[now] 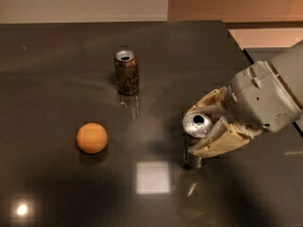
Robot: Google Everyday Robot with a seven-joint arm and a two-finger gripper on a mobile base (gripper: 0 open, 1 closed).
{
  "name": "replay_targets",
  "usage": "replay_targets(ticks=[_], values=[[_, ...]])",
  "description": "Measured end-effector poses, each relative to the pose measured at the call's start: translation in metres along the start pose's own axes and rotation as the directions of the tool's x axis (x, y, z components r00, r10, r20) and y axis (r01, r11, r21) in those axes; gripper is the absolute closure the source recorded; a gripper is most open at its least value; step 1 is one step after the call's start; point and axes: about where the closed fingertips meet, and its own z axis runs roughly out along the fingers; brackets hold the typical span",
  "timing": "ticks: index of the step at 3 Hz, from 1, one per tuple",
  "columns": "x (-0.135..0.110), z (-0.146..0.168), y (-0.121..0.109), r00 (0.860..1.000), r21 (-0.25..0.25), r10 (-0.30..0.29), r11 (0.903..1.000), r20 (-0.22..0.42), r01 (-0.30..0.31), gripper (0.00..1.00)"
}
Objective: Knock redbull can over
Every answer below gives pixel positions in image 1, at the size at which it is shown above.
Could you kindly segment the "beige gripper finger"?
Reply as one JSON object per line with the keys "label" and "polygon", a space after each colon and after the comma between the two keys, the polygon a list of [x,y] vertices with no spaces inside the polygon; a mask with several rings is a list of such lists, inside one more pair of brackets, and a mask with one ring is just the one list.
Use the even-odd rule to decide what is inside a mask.
{"label": "beige gripper finger", "polygon": [[203,96],[185,114],[193,113],[194,111],[210,115],[213,119],[218,119],[222,116],[229,119],[234,118],[227,103],[227,88],[225,86],[220,89],[214,89]]}
{"label": "beige gripper finger", "polygon": [[261,133],[262,129],[255,129],[240,121],[229,123],[222,116],[207,137],[189,147],[187,152],[202,159],[212,158],[243,147]]}

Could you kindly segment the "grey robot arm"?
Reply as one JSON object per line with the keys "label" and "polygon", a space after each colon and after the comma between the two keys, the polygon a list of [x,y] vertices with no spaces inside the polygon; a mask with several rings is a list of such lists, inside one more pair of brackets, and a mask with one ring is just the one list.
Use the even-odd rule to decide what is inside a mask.
{"label": "grey robot arm", "polygon": [[213,158],[277,132],[303,111],[303,43],[240,71],[228,86],[202,97],[183,117],[194,138],[186,155]]}

